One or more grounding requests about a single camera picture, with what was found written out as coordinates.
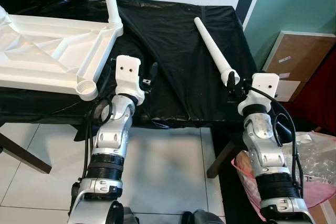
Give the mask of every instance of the white pole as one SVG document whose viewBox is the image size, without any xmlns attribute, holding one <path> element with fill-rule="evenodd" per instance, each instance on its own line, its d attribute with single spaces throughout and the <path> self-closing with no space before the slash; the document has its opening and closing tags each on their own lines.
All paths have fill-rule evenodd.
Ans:
<svg viewBox="0 0 336 224">
<path fill-rule="evenodd" d="M 206 47 L 208 48 L 212 58 L 214 59 L 218 70 L 220 71 L 221 79 L 224 85 L 227 84 L 228 76 L 232 71 L 235 73 L 235 84 L 237 84 L 240 81 L 240 77 L 237 74 L 236 70 L 231 68 L 231 66 L 223 56 L 222 52 L 217 47 L 216 42 L 212 39 L 211 35 L 203 25 L 201 19 L 196 17 L 194 21 L 199 33 L 201 34 L 201 37 L 204 40 Z"/>
<path fill-rule="evenodd" d="M 118 13 L 117 1 L 106 0 L 106 5 L 107 5 L 107 11 L 109 13 L 109 24 L 115 28 L 121 27 L 122 22 Z"/>
</svg>

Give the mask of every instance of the table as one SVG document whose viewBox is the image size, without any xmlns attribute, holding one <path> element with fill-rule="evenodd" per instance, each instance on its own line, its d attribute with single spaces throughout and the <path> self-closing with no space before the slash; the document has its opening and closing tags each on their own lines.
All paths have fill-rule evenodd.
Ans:
<svg viewBox="0 0 336 224">
<path fill-rule="evenodd" d="M 103 68 L 96 100 L 85 102 L 71 94 L 0 88 L 0 122 L 71 124 L 79 128 L 95 102 L 114 95 L 115 59 L 124 54 L 141 59 L 140 75 L 144 78 L 151 64 L 159 63 L 153 89 L 137 108 L 133 126 L 229 129 L 243 124 L 237 112 L 238 101 L 228 97 L 193 22 L 194 17 L 201 18 L 232 68 L 242 80 L 249 79 L 256 66 L 231 6 L 118 0 L 118 7 L 124 35 L 115 42 Z M 13 14 L 96 22 L 108 19 L 105 1 L 36 2 Z"/>
</svg>

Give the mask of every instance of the white label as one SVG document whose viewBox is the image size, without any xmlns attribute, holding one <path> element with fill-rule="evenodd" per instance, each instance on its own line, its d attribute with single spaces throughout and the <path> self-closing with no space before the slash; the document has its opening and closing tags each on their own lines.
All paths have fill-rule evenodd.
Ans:
<svg viewBox="0 0 336 224">
<path fill-rule="evenodd" d="M 282 79 L 282 78 L 288 78 L 289 77 L 289 74 L 290 73 L 280 73 L 279 74 L 279 78 Z"/>
<path fill-rule="evenodd" d="M 282 63 L 282 62 L 284 62 L 285 60 L 290 60 L 290 56 L 287 56 L 287 57 L 285 57 L 285 58 L 280 59 L 280 60 L 279 60 L 279 63 Z"/>
</svg>

